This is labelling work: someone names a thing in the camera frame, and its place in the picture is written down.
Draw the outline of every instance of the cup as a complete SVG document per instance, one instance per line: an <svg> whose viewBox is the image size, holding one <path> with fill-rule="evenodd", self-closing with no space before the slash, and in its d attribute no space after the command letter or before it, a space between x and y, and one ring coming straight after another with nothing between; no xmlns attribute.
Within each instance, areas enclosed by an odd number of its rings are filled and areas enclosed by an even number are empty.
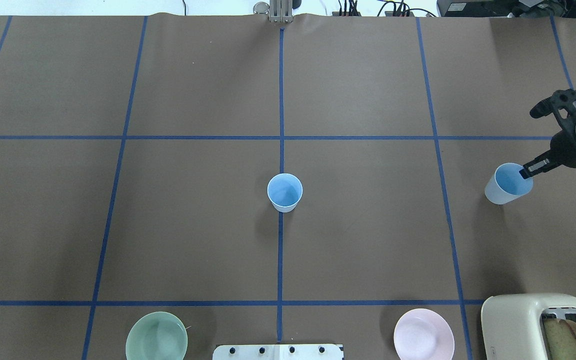
<svg viewBox="0 0 576 360"><path fill-rule="evenodd" d="M302 199L304 187L297 176L279 173L268 182L268 199L278 212L287 213L295 209Z"/></svg>
<svg viewBox="0 0 576 360"><path fill-rule="evenodd" d="M523 178L524 167L514 162L499 165L486 185L484 193L490 203L503 205L521 198L533 189L533 178Z"/></svg>
<svg viewBox="0 0 576 360"><path fill-rule="evenodd" d="M182 360L188 348L188 333L175 315L157 311L140 318L126 338L127 360Z"/></svg>

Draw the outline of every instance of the electronic device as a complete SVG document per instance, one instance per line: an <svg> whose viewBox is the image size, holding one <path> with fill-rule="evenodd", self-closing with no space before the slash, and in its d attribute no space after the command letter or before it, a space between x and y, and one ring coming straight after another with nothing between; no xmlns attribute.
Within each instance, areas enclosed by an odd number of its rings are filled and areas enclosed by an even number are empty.
<svg viewBox="0 0 576 360"><path fill-rule="evenodd" d="M576 0L437 0L443 17L576 18Z"/></svg>
<svg viewBox="0 0 576 360"><path fill-rule="evenodd" d="M567 294L503 294L489 297L481 308L487 360L550 360L555 344L544 321L576 323L576 297Z"/></svg>

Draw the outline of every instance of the bread slice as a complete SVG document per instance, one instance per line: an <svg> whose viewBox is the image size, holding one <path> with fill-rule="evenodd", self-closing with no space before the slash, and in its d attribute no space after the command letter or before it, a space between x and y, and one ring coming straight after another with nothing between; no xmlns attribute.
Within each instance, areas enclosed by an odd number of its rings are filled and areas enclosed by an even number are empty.
<svg viewBox="0 0 576 360"><path fill-rule="evenodd" d="M576 360L576 322L544 319L543 328L551 360Z"/></svg>

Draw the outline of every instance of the cup rim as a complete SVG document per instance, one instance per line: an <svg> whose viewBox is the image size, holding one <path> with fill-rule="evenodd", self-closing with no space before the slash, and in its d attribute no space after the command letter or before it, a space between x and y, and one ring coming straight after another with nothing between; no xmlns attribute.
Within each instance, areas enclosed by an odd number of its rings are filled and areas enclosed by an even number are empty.
<svg viewBox="0 0 576 360"><path fill-rule="evenodd" d="M293 178L295 180L297 180L297 182L299 183L299 187L301 188L301 191L299 192L299 197L297 198L297 201L291 203L290 205L284 206L284 205L279 205L278 203L276 203L272 198L270 198L270 183L273 182L273 180L275 180L275 178L281 176L283 177L289 177L289 178ZM276 174L275 176L273 176L269 181L268 181L268 185L265 187L265 194L268 196L268 199L270 200L270 202L272 203L272 205L274 205L275 207L279 207L281 209L288 209L288 208L292 208L295 205L297 205L297 203L299 203L300 200L302 200L302 196L304 195L304 185L302 185L302 181L299 180L299 177L293 175L292 173L287 173L287 172L281 172Z"/></svg>
<svg viewBox="0 0 576 360"><path fill-rule="evenodd" d="M508 194L510 196L515 196L517 198L519 198L521 196L525 196L526 194L530 193L530 191L532 191L533 185L535 184L535 180L532 177L524 178L524 180L530 182L530 187L528 188L528 190L526 192L523 192L523 193L510 193L510 192L506 191L506 189L501 187L501 185L497 181L497 172L499 171L499 169L501 169L504 166L517 166L518 170L521 170L524 168L523 166L521 166L520 164L518 164L516 162L504 162L503 164L497 166L496 169L494 169L494 173L492 174L492 178L494 180L494 184L496 185L496 187L498 187L498 189L500 191L502 191L504 194Z"/></svg>

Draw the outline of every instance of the plate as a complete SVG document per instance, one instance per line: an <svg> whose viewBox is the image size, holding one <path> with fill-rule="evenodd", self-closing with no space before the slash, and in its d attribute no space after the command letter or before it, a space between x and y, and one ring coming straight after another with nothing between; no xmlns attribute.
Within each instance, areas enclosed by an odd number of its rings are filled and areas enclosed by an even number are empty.
<svg viewBox="0 0 576 360"><path fill-rule="evenodd" d="M413 309L400 317L393 335L401 360L452 360L455 337L438 313Z"/></svg>

